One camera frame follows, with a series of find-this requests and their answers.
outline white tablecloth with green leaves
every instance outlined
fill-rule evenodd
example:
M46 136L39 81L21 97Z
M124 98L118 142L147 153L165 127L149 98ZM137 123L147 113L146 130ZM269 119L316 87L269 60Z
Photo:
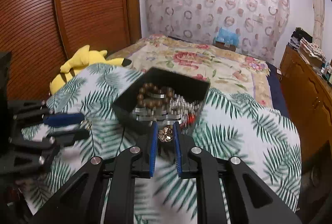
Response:
M92 128L89 139L61 149L47 175L26 183L24 196L32 213L91 157L107 159L135 144L135 132L119 124L112 103L141 75L122 67L92 65L48 99L47 106L55 112L81 111ZM59 129L39 125L22 133L26 139L41 140L55 130ZM224 94L211 88L192 135L197 146L215 157L240 157L295 211L301 177L300 140L294 124L278 110L264 108L248 94ZM157 157L154 177L136 179L135 184L134 223L152 222L197 223L195 180L180 179L174 156L163 151Z

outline silver screw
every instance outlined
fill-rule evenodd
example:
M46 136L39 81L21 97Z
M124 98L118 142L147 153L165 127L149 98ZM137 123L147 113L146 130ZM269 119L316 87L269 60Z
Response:
M55 141L55 138L53 136L49 138L49 143L50 144L54 144L54 141Z
M232 162L234 165L238 165L238 164L240 164L241 159L239 159L238 157L232 157L230 159L230 162Z
M192 152L193 154L200 154L200 153L202 152L202 149L199 148L199 147L193 147L193 148L191 149L191 152Z
M133 154L137 154L141 151L141 149L137 146L133 146L132 148L130 148L130 152Z
M97 164L99 164L100 161L102 161L100 157L93 157L93 158L90 160L91 164L93 164L93 165L97 165Z
M44 163L45 163L45 158L41 155L41 156L39 157L39 159L38 159L38 162L39 162L40 165L44 165Z

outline open jewelry box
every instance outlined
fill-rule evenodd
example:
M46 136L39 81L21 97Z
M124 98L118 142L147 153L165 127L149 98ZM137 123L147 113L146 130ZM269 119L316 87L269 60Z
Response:
M153 83L153 85L158 88L170 87L174 90L175 94L182 96L187 103L201 103L199 110L196 111L195 119L191 122L190 126L186 128L186 134L190 134L205 104L210 83L167 70L155 67L150 68L128 87L112 106L119 122L123 126L134 130L139 135L145 135L151 132L151 126L149 126L147 122L138 121L132 114L137 106L139 90L147 83Z

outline bed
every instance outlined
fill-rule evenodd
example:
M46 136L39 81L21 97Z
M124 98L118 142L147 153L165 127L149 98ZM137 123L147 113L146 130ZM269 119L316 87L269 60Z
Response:
M192 133L196 145L219 158L240 157L295 211L300 140L287 116L275 69L270 71L264 61L252 57L163 35L141 39L110 58L120 56L132 64L127 68L91 65L48 99L48 107L56 112L83 112L92 128L89 139L60 151L48 174L26 183L24 196L32 213L92 156L110 158L135 144L135 132L122 127L110 107L152 66L210 81L204 110ZM25 139L41 140L53 131L39 125L22 134ZM154 177L135 183L134 223L154 222L197 223L195 180L178 178L174 157L163 150Z

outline wooden dresser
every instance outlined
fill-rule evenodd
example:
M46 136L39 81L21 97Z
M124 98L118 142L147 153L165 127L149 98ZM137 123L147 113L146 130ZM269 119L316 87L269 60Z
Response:
M289 46L280 70L283 95L306 161L327 141L332 144L332 88Z

